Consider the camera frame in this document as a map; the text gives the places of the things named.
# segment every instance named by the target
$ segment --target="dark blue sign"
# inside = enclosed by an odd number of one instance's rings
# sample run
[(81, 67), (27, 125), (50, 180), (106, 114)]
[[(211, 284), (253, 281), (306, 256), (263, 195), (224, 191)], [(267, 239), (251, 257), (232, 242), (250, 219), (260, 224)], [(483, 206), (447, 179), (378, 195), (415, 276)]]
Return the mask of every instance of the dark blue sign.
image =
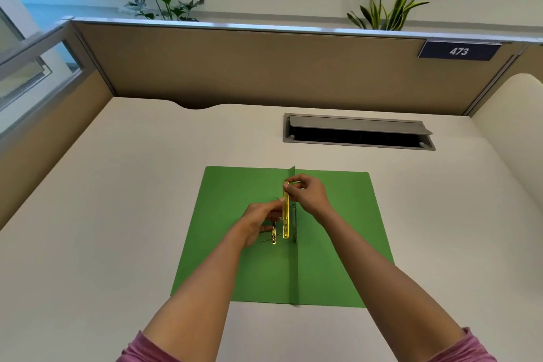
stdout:
[(419, 57), (456, 59), (460, 61), (489, 61), (501, 45), (501, 43), (427, 40), (419, 53)]

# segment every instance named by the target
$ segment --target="pink shirt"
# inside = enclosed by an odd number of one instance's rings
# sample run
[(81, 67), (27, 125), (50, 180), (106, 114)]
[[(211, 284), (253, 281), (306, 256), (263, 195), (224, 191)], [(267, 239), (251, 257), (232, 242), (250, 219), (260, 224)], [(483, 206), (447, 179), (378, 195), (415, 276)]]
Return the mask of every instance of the pink shirt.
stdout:
[[(466, 336), (458, 343), (445, 349), (428, 362), (496, 362), (479, 339), (473, 336), (469, 328), (464, 328)], [(149, 339), (138, 332), (136, 338), (126, 348), (117, 362), (180, 362), (161, 350)]]

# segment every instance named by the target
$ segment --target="green folder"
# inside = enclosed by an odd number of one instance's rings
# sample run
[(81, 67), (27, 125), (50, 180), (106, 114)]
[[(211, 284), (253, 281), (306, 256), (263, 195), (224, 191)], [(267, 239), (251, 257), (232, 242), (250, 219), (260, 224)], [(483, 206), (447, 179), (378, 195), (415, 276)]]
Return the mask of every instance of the green folder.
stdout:
[[(336, 211), (374, 248), (393, 262), (368, 173), (301, 169), (208, 166), (200, 185), (172, 294), (211, 253), (249, 203), (282, 196), (289, 176), (318, 177)], [(296, 243), (277, 243), (263, 233), (244, 249), (233, 301), (364, 307), (328, 235), (296, 204)]]

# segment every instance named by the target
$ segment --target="forearm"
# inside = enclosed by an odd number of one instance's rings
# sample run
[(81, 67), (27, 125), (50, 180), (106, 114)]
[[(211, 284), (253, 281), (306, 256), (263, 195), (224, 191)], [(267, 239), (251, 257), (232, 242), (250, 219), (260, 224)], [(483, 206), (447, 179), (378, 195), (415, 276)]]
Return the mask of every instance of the forearm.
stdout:
[(336, 212), (316, 219), (399, 362), (425, 362), (463, 338), (464, 331), (430, 295)]
[(235, 226), (167, 300), (143, 334), (183, 362), (217, 357), (245, 235)]

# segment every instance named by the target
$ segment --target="white desk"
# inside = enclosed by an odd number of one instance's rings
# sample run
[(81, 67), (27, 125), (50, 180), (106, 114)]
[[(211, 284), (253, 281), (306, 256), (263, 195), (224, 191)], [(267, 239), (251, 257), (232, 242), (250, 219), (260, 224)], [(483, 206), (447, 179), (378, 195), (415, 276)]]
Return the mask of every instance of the white desk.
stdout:
[[(283, 143), (285, 111), (423, 120), (437, 150)], [(397, 265), (501, 362), (541, 359), (543, 215), (471, 119), (113, 98), (0, 232), (0, 360), (117, 358), (169, 295), (207, 165), (369, 172)], [(234, 302), (218, 360), (394, 357), (366, 309)]]

